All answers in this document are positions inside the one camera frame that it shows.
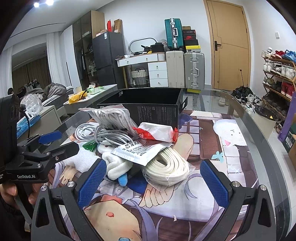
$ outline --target wooden door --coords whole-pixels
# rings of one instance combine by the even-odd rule
[[[250,41],[241,6],[206,0],[212,32],[214,88],[234,90],[250,81]]]

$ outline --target door frame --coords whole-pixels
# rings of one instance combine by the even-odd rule
[[[214,89],[214,81],[215,81],[215,48],[214,48],[214,37],[213,37],[213,30],[212,30],[212,21],[211,21],[211,17],[210,17],[210,12],[209,12],[209,7],[207,5],[207,1],[212,1],[212,2],[222,2],[225,4],[229,4],[229,5],[233,5],[236,7],[240,7],[242,9],[242,12],[244,14],[244,21],[246,23],[246,27],[247,27],[247,35],[248,35],[248,45],[249,45],[249,73],[248,73],[248,86],[250,86],[250,79],[251,79],[251,40],[250,40],[250,30],[249,30],[249,26],[248,26],[248,21],[246,18],[246,13],[244,11],[244,7],[234,4],[234,3],[230,3],[230,2],[225,2],[225,1],[220,1],[220,0],[203,0],[204,4],[205,4],[205,11],[207,13],[207,21],[209,24],[209,32],[210,32],[210,42],[211,42],[211,58],[212,58],[212,80],[211,80],[211,84],[212,84],[212,89]]]

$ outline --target white curtain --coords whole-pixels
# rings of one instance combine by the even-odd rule
[[[53,83],[70,86],[70,82],[65,78],[62,67],[61,49],[59,45],[59,32],[46,34],[46,49],[50,77]]]
[[[8,89],[12,87],[12,47],[4,50],[0,55],[0,97],[6,96]]]

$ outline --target metal bolt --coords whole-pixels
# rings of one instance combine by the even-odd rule
[[[266,191],[266,189],[267,189],[266,186],[264,186],[264,185],[260,185],[260,188],[262,191]]]
[[[69,181],[68,183],[67,183],[67,186],[68,187],[73,187],[75,185],[75,182],[73,182],[73,181]]]
[[[240,186],[240,183],[238,181],[233,181],[232,185],[236,188],[238,188]]]
[[[41,191],[45,191],[46,189],[47,189],[47,186],[46,186],[46,185],[43,185],[43,186],[40,188]]]

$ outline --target blue sneaker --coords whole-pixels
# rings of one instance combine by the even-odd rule
[[[296,63],[296,53],[293,51],[286,50],[286,53],[282,56],[282,58]]]

